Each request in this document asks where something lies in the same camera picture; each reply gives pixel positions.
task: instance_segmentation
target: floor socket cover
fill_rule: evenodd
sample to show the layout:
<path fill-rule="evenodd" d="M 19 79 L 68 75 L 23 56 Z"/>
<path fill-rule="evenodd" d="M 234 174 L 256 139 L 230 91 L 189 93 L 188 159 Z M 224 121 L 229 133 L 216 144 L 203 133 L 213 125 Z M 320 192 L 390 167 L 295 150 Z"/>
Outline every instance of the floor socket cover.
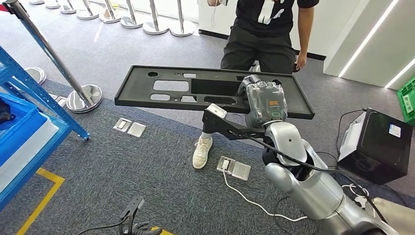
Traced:
<path fill-rule="evenodd" d="M 126 132 L 128 127 L 130 127 L 130 125 L 131 125 L 130 120 L 125 119 L 125 118 L 120 118 L 113 128 L 120 132 Z"/>
<path fill-rule="evenodd" d="M 228 167 L 225 170 L 222 169 L 222 167 L 224 166 L 224 161 L 229 161 Z M 219 171 L 224 171 L 225 173 L 230 174 L 233 177 L 246 181 L 248 180 L 249 173 L 251 171 L 251 166 L 237 162 L 234 159 L 221 156 L 216 169 Z"/>
<path fill-rule="evenodd" d="M 56 100 L 56 102 L 58 102 L 58 104 L 59 104 L 62 108 L 63 108 L 63 107 L 65 107 L 65 105 L 66 105 L 66 100 L 67 100 L 65 97 L 60 96 L 60 97 L 56 98 L 55 100 Z"/>
<path fill-rule="evenodd" d="M 131 126 L 130 130 L 128 130 L 128 134 L 140 138 L 142 133 L 145 130 L 145 126 L 143 124 L 134 122 Z"/>

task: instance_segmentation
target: shoelace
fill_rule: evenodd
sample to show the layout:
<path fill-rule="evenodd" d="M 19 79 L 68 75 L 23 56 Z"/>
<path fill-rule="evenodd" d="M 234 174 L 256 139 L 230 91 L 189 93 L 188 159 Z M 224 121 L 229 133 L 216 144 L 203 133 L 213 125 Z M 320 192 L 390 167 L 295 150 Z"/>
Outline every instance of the shoelace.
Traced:
<path fill-rule="evenodd" d="M 204 148 L 205 149 L 208 148 L 208 145 L 205 144 L 205 143 L 202 143 L 202 142 L 196 142 L 195 146 L 197 147 L 196 150 L 197 150 L 197 155 L 198 156 L 202 154 Z"/>

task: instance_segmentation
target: black shirt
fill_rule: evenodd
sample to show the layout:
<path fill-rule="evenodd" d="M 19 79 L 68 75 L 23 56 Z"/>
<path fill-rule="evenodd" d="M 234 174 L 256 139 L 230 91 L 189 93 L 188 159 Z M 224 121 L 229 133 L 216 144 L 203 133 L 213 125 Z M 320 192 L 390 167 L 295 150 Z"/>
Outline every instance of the black shirt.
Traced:
<path fill-rule="evenodd" d="M 300 8 L 310 8 L 319 0 L 297 0 Z M 234 25 L 256 36 L 288 36 L 293 28 L 294 0 L 238 0 Z"/>

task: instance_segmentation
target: black plastic tray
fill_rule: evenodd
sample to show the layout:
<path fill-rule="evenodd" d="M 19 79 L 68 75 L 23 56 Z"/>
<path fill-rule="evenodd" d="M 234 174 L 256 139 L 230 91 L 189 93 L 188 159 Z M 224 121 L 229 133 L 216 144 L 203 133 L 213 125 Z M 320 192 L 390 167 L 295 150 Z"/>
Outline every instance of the black plastic tray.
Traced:
<path fill-rule="evenodd" d="M 242 79 L 249 74 L 257 74 L 263 81 L 277 79 L 281 82 L 289 118 L 314 117 L 301 86 L 292 75 L 237 70 L 131 66 L 115 95 L 115 105 L 202 111 L 210 103 L 215 103 L 228 112 L 247 114 L 250 110 L 247 100 L 235 94 Z M 182 81 L 185 85 L 187 82 L 188 89 L 155 90 L 154 85 L 158 80 L 167 81 L 164 83 Z M 162 94 L 166 100 L 155 100 L 155 97 L 160 96 L 157 94 Z"/>

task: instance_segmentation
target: baseboard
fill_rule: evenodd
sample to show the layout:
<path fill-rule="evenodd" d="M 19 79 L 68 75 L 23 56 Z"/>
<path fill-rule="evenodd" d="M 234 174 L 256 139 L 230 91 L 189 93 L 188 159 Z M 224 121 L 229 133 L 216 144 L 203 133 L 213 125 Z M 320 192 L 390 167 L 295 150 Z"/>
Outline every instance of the baseboard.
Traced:
<path fill-rule="evenodd" d="M 228 39 L 228 37 L 229 37 L 226 34 L 215 33 L 215 32 L 211 32 L 211 31 L 207 31 L 207 30 L 203 30 L 203 29 L 199 29 L 199 34 L 204 34 L 204 35 L 208 35 L 208 36 L 215 37 L 215 38 L 221 38 L 221 39 Z M 307 58 L 323 61 L 323 60 L 325 60 L 326 56 L 308 52 L 307 53 Z"/>
<path fill-rule="evenodd" d="M 298 55 L 300 52 L 299 50 L 294 51 L 296 52 L 296 55 Z M 307 52 L 307 58 L 324 61 L 326 56 Z"/>
<path fill-rule="evenodd" d="M 215 32 L 211 32 L 211 31 L 207 31 L 203 29 L 199 29 L 199 34 L 204 34 L 204 35 L 208 35 L 208 36 L 215 37 L 215 38 L 221 38 L 221 39 L 228 39 L 229 37 L 229 35 L 226 35 L 226 34 L 215 33 Z"/>

